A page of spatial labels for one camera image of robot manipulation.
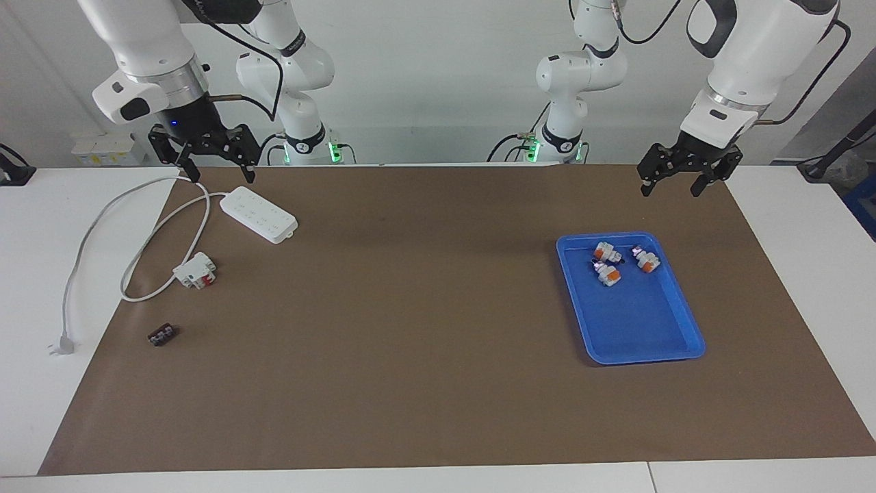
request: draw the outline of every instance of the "white table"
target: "white table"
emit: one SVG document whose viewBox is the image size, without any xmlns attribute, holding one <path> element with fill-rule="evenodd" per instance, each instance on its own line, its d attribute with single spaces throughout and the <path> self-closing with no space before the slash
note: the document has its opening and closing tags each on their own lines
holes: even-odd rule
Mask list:
<svg viewBox="0 0 876 493">
<path fill-rule="evenodd" d="M 50 357 L 46 347 L 60 330 L 61 295 L 82 234 L 113 196 L 174 174 L 168 168 L 42 169 L 27 187 L 0 189 L 0 476 L 30 476 L 39 469 L 118 305 L 121 272 L 158 219 L 172 182 L 126 199 L 95 231 L 71 300 L 76 354 Z M 876 435 L 876 244 L 830 188 L 807 184 L 793 168 L 740 168 L 729 185 Z M 825 261 L 830 252 L 838 258 Z M 5 477 L 0 491 L 870 493 L 874 484 L 876 458 L 868 457 Z"/>
</svg>

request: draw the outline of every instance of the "white power cord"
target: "white power cord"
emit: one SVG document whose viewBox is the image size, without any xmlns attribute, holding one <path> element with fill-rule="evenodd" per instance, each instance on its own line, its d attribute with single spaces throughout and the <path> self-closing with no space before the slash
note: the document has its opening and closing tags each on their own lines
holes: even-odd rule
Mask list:
<svg viewBox="0 0 876 493">
<path fill-rule="evenodd" d="M 95 218 L 94 222 L 91 223 L 91 226 L 88 227 L 88 230 L 85 232 L 85 236 L 82 238 L 82 242 L 79 244 L 79 251 L 76 253 L 76 261 L 73 265 L 73 271 L 70 272 L 70 276 L 67 278 L 67 286 L 64 288 L 64 300 L 63 300 L 63 304 L 61 306 L 61 320 L 62 320 L 61 335 L 60 335 L 60 340 L 58 342 L 58 345 L 56 345 L 52 350 L 52 354 L 72 354 L 74 351 L 74 343 L 69 338 L 69 333 L 67 331 L 67 326 L 68 326 L 67 306 L 69 305 L 68 301 L 70 298 L 70 290 L 73 287 L 73 279 L 76 276 L 76 272 L 79 271 L 79 264 L 82 260 L 82 252 L 85 250 L 85 243 L 88 241 L 88 237 L 91 236 L 91 233 L 95 230 L 95 227 L 97 227 L 97 223 L 100 222 L 100 220 L 103 218 L 103 216 L 114 205 L 116 205 L 120 200 L 122 200 L 126 196 L 128 196 L 131 193 L 136 192 L 138 190 L 144 189 L 144 188 L 146 188 L 149 185 L 152 185 L 154 183 L 164 182 L 167 180 L 182 180 L 183 182 L 191 182 L 191 180 L 189 180 L 188 178 L 186 178 L 184 176 L 164 176 L 164 177 L 156 178 L 155 180 L 150 180 L 149 182 L 140 184 L 140 185 L 134 187 L 133 189 L 127 190 L 124 193 L 122 193 L 121 195 L 117 196 L 116 198 L 110 200 L 109 203 L 106 204 L 103 207 L 103 209 L 100 211 L 100 213 L 97 215 L 97 218 Z M 204 200 L 206 202 L 206 206 L 204 207 L 204 218 L 201 220 L 201 225 L 198 227 L 198 231 L 195 233 L 194 239 L 192 239 L 192 244 L 188 248 L 188 250 L 186 251 L 186 255 L 185 255 L 185 257 L 183 257 L 182 262 L 180 263 L 180 265 L 182 265 L 182 264 L 186 263 L 188 261 L 188 259 L 192 256 L 192 252 L 194 252 L 194 249 L 198 245 L 198 241 L 201 239 L 201 235 L 204 233 L 204 227 L 207 225 L 207 219 L 209 218 L 209 214 L 210 214 L 210 200 L 209 200 L 209 198 L 212 196 L 227 196 L 228 195 L 227 193 L 222 193 L 222 192 L 209 193 L 207 191 L 207 189 L 203 185 L 201 185 L 200 183 L 193 183 L 193 184 L 197 185 L 198 188 L 201 189 L 201 191 L 203 192 L 203 195 L 186 202 L 185 204 L 178 207 L 175 211 L 168 214 L 166 218 L 161 219 L 161 221 L 157 225 L 155 225 L 155 228 L 152 230 L 152 233 L 149 234 L 149 238 L 147 238 L 146 241 L 143 243 L 143 245 L 140 247 L 140 249 L 137 250 L 137 254 L 134 255 L 134 258 L 131 260 L 131 263 L 129 263 L 128 267 L 124 270 L 124 274 L 122 276 L 122 281 L 120 282 L 120 285 L 119 285 L 119 289 L 122 292 L 122 299 L 123 300 L 131 302 L 131 303 L 138 303 L 141 301 L 146 301 L 148 299 L 152 299 L 152 298 L 158 296 L 159 294 L 164 292 L 165 289 L 170 287 L 171 284 L 173 284 L 174 276 L 171 275 L 170 279 L 168 279 L 167 282 L 165 282 L 160 288 L 156 289 L 151 294 L 146 295 L 144 297 L 132 298 L 132 297 L 129 297 L 127 295 L 127 293 L 125 293 L 125 290 L 127 288 L 127 284 L 129 282 L 129 280 L 131 279 L 131 272 L 133 271 L 134 266 L 137 265 L 137 262 L 140 260 L 140 255 L 143 254 L 143 251 L 149 245 L 149 242 L 152 241 L 152 238 L 159 231 L 159 229 L 161 229 L 161 227 L 164 226 L 167 223 L 167 221 L 169 221 L 173 216 L 177 215 L 178 213 L 180 213 L 180 211 L 187 208 L 188 206 L 190 206 L 192 204 L 196 204 L 196 203 L 200 202 L 201 200 Z"/>
</svg>

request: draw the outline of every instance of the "blue tray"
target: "blue tray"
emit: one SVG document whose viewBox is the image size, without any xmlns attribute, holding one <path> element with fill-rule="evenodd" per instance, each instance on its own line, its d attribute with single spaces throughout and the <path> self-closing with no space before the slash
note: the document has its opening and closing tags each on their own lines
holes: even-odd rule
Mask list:
<svg viewBox="0 0 876 493">
<path fill-rule="evenodd" d="M 608 241 L 624 254 L 618 266 L 623 276 L 611 288 L 597 278 L 593 251 Z M 654 252 L 661 265 L 645 274 L 630 250 L 636 245 Z M 660 242 L 646 232 L 582 234 L 560 238 L 556 244 L 584 345 L 594 361 L 623 365 L 651 361 L 690 360 L 706 344 L 682 288 L 675 280 Z"/>
</svg>

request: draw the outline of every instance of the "green light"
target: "green light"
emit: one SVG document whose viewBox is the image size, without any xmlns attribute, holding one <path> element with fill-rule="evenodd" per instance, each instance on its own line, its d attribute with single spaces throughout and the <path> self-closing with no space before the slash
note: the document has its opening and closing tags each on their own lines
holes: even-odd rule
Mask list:
<svg viewBox="0 0 876 493">
<path fill-rule="evenodd" d="M 341 154 L 341 149 L 334 142 L 328 143 L 328 150 L 331 152 L 331 161 L 332 162 L 341 162 L 343 159 L 343 154 Z"/>
<path fill-rule="evenodd" d="M 535 142 L 535 145 L 529 148 L 529 152 L 526 154 L 526 160 L 529 162 L 538 161 L 540 150 L 541 150 L 541 142 Z"/>
</svg>

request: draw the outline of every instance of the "brown table surface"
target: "brown table surface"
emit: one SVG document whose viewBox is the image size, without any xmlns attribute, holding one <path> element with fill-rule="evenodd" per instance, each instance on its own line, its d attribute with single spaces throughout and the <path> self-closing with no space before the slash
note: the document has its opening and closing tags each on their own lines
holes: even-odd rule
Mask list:
<svg viewBox="0 0 876 493">
<path fill-rule="evenodd" d="M 688 186 L 644 199 L 615 166 L 260 169 L 295 236 L 213 214 L 198 250 L 217 283 L 119 306 L 40 473 L 875 455 L 727 188 Z M 166 212 L 196 193 L 177 183 Z M 157 236 L 129 293 L 166 279 L 201 214 Z M 555 242 L 622 231 L 661 241 L 703 358 L 587 356 Z M 150 346 L 165 322 L 182 334 Z"/>
</svg>

